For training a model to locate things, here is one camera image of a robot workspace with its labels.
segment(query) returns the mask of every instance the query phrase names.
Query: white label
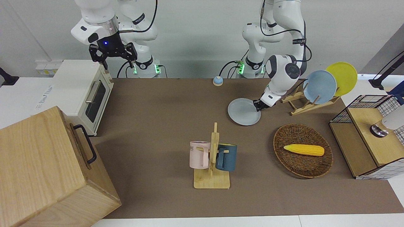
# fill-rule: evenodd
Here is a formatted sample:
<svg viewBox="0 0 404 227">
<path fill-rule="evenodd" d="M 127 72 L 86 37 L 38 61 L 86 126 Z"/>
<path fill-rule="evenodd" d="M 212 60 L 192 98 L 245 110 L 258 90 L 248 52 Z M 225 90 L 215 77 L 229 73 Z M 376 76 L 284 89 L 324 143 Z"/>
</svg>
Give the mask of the white label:
<svg viewBox="0 0 404 227">
<path fill-rule="evenodd" d="M 49 87 L 46 89 L 46 91 L 42 95 L 41 99 L 39 100 L 39 102 L 36 104 L 36 107 L 35 107 L 36 110 L 40 110 L 42 108 L 43 104 L 47 100 L 47 98 L 48 98 L 49 94 L 52 92 L 52 90 L 53 90 L 53 84 L 49 85 Z"/>
</svg>

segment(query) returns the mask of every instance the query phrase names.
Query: oven door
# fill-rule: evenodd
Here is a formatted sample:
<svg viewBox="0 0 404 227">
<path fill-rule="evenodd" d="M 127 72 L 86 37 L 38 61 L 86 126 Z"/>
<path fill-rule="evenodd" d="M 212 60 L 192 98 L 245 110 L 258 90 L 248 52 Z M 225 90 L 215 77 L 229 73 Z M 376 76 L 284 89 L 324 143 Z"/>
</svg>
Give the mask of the oven door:
<svg viewBox="0 0 404 227">
<path fill-rule="evenodd" d="M 98 129 L 99 121 L 107 104 L 111 89 L 105 78 L 100 74 L 98 79 L 93 82 L 90 93 L 85 100 L 85 108 L 81 113 L 81 120 L 88 126 L 89 135 L 95 135 Z"/>
</svg>

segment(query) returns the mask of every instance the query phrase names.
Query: mug handle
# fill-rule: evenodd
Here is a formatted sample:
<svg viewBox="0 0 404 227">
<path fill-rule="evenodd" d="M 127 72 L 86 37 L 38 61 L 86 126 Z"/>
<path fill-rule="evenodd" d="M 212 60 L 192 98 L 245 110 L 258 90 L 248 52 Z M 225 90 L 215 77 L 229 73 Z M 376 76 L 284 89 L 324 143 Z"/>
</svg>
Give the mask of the mug handle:
<svg viewBox="0 0 404 227">
<path fill-rule="evenodd" d="M 224 164 L 224 152 L 225 152 L 225 148 L 220 148 L 219 149 L 219 156 L 217 157 L 217 167 L 218 169 L 223 169 L 223 164 Z"/>
<path fill-rule="evenodd" d="M 201 148 L 203 148 L 203 159 L 201 160 L 202 161 L 201 166 L 205 166 L 205 163 L 209 162 L 208 160 L 209 149 L 207 147 L 201 147 Z"/>
</svg>

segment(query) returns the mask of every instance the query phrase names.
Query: green indicator light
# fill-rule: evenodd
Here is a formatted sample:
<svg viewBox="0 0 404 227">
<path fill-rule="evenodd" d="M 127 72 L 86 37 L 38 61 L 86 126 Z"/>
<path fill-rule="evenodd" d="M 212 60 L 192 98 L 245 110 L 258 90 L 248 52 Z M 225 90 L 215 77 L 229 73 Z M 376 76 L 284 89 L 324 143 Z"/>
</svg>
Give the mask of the green indicator light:
<svg viewBox="0 0 404 227">
<path fill-rule="evenodd" d="M 156 73 L 159 74 L 160 73 L 160 67 L 158 67 L 157 65 L 154 65 L 154 68 L 156 69 Z"/>
<path fill-rule="evenodd" d="M 238 69 L 238 74 L 242 75 L 244 73 L 244 67 L 245 67 L 244 63 L 243 62 L 240 63 L 240 68 Z"/>
</svg>

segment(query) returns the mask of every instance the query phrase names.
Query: gray plate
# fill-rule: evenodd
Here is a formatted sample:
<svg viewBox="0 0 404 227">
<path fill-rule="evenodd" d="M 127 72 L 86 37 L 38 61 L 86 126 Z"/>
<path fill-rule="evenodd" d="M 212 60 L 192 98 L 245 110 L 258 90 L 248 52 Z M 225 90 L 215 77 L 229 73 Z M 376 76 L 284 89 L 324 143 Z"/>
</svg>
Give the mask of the gray plate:
<svg viewBox="0 0 404 227">
<path fill-rule="evenodd" d="M 237 124 L 244 126 L 257 123 L 261 117 L 261 111 L 256 110 L 250 99 L 234 99 L 227 107 L 230 118 Z"/>
</svg>

